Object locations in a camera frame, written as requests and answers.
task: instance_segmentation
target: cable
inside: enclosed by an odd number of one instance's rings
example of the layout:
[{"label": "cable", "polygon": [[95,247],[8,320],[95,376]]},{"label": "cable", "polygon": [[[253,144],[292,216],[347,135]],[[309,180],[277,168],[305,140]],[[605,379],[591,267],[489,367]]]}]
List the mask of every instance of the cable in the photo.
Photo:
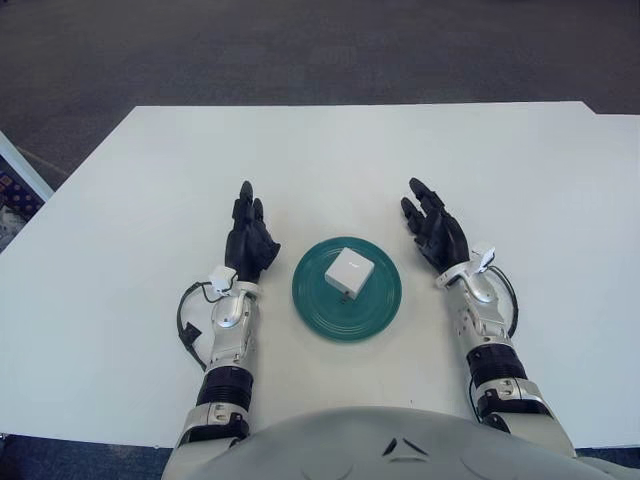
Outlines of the cable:
[{"label": "cable", "polygon": [[[507,290],[509,297],[511,298],[513,315],[511,318],[511,325],[509,326],[509,330],[507,331],[508,337],[511,338],[516,333],[516,329],[518,328],[518,316],[520,314],[520,307],[518,307],[518,298],[516,297],[516,291],[514,290],[513,285],[511,285],[511,282],[509,281],[507,275],[499,267],[496,267],[495,265],[489,265],[487,269],[491,270],[491,272],[493,272],[493,274],[500,279],[500,281],[504,285],[504,288]],[[480,415],[478,415],[478,410],[476,410],[476,406],[473,403],[473,396],[471,395],[472,386],[473,377],[471,377],[471,379],[469,380],[469,404],[471,405],[471,409],[473,410],[473,414],[475,415],[476,420],[478,420],[479,423],[482,423],[482,419],[480,418]]]},{"label": "cable", "polygon": [[473,396],[471,395],[471,385],[473,385],[473,377],[469,380],[469,404],[471,405],[471,410],[473,410],[473,414],[476,416],[476,420],[478,423],[482,423],[480,419],[480,415],[478,415],[478,411],[476,410],[476,406],[473,404]]},{"label": "cable", "polygon": [[505,273],[495,265],[489,265],[489,270],[493,272],[493,274],[500,279],[504,287],[507,289],[507,293],[509,297],[511,297],[511,306],[513,307],[513,315],[511,318],[511,325],[509,326],[509,331],[507,332],[507,336],[509,338],[513,337],[516,333],[516,329],[518,328],[518,316],[520,314],[520,308],[518,307],[518,298],[516,297],[516,291],[513,289],[513,285],[509,281],[509,278],[505,275]]},{"label": "cable", "polygon": [[207,293],[204,288],[205,285],[211,285],[211,282],[196,282],[193,285],[191,285],[189,288],[187,288],[185,292],[182,294],[182,297],[180,298],[180,303],[178,304],[178,312],[176,314],[178,338],[180,338],[180,341],[184,345],[184,348],[187,350],[187,352],[189,352],[189,355],[191,355],[194,358],[194,360],[198,362],[198,365],[200,365],[200,368],[202,368],[202,370],[206,370],[207,365],[198,356],[198,353],[196,352],[195,348],[193,348],[193,342],[196,341],[196,339],[200,336],[202,332],[189,322],[187,322],[186,327],[182,326],[182,306],[184,305],[184,302],[187,300],[187,297],[191,295],[193,292],[195,292],[198,288],[202,288],[202,293],[204,294],[204,297],[209,303],[216,303],[221,298],[223,298],[223,297],[220,297],[215,300],[210,300],[209,297],[207,297]]},{"label": "cable", "polygon": [[222,297],[218,297],[218,298],[216,298],[215,300],[211,300],[211,299],[207,296],[207,291],[206,291],[206,290],[205,290],[205,288],[204,288],[204,286],[205,286],[205,285],[211,285],[211,282],[202,282],[202,283],[200,283],[200,288],[202,288],[202,294],[204,295],[204,299],[205,299],[207,302],[209,302],[209,303],[216,303],[216,302],[220,301],[220,299],[221,299]]}]

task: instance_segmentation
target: white tabletop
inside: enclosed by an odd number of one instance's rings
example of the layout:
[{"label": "white tabletop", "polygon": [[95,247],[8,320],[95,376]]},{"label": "white tabletop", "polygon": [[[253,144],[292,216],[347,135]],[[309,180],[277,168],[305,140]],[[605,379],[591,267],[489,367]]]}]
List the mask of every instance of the white tabletop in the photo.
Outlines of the white tabletop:
[{"label": "white tabletop", "polygon": [[[176,306],[223,262],[244,179],[283,244],[261,279],[253,430],[344,405],[471,418],[400,211],[415,176],[497,247],[518,353],[575,445],[640,444],[639,145],[637,122],[581,103],[136,108],[0,255],[0,431],[174,444],[202,379]],[[354,345],[312,333],[291,299],[302,255],[339,235],[381,247],[403,283],[394,321]],[[208,316],[194,296],[185,317],[209,331]]]}]

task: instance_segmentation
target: dark floor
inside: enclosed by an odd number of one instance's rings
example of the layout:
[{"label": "dark floor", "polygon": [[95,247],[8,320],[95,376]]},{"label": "dark floor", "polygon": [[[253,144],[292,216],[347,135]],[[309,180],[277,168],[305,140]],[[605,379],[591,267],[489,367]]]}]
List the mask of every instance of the dark floor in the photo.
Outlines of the dark floor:
[{"label": "dark floor", "polygon": [[57,188],[135,105],[640,113],[638,0],[0,0],[0,130]]},{"label": "dark floor", "polygon": [[[170,453],[166,448],[9,437],[0,458],[0,480],[159,480]],[[640,448],[578,453],[640,468]]]}]

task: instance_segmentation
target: teal plate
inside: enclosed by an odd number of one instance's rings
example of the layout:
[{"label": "teal plate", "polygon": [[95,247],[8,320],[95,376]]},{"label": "teal plate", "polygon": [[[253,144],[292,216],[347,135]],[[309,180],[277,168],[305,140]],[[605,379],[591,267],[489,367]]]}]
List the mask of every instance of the teal plate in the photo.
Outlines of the teal plate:
[{"label": "teal plate", "polygon": [[[371,260],[373,273],[355,300],[329,285],[324,273],[348,247]],[[385,329],[402,298],[400,275],[391,259],[373,243],[354,237],[337,237],[315,245],[293,274],[293,303],[304,322],[320,335],[355,342]]]}]

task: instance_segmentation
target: white box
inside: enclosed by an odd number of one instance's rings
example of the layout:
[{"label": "white box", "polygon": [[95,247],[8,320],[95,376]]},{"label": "white box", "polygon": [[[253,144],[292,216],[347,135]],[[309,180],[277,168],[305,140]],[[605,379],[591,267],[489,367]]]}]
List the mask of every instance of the white box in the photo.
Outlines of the white box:
[{"label": "white box", "polygon": [[350,248],[344,248],[324,274],[329,285],[355,300],[373,272],[374,264]]}]

